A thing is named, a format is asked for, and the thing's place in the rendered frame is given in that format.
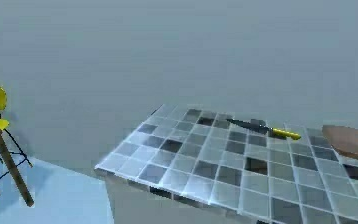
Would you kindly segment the yellow-handled kitchen knife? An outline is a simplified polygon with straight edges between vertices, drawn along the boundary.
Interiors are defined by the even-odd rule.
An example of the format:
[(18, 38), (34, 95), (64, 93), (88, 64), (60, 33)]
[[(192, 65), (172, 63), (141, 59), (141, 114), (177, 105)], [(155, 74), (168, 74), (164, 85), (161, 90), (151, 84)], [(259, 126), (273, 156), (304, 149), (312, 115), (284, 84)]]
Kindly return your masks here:
[(292, 140), (299, 140), (301, 138), (301, 135), (298, 133), (286, 131), (283, 129), (277, 129), (268, 127), (266, 125), (261, 124), (257, 120), (253, 121), (242, 121), (238, 119), (231, 119), (227, 118), (227, 121), (231, 124), (234, 124), (236, 126), (249, 129), (251, 131), (261, 133), (261, 134), (270, 134), (272, 136), (282, 137), (282, 138), (291, 138)]

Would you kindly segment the grey tiled kitchen counter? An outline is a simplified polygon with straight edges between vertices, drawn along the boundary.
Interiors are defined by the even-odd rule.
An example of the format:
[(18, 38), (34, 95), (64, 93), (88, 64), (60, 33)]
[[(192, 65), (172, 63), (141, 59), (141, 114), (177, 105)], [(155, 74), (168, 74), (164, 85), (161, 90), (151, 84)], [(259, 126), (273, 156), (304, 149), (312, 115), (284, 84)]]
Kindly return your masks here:
[(95, 167), (133, 189), (241, 224), (358, 224), (358, 160), (321, 131), (291, 140), (234, 125), (233, 113), (162, 105)]

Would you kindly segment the brown wooden bowl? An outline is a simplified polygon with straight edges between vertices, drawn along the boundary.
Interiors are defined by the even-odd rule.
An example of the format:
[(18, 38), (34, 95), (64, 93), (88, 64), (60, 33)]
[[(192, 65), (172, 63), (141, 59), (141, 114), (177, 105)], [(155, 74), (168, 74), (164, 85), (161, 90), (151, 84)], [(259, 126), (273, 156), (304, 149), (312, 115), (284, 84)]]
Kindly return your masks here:
[(358, 129), (346, 126), (324, 125), (322, 133), (338, 154), (358, 159)]

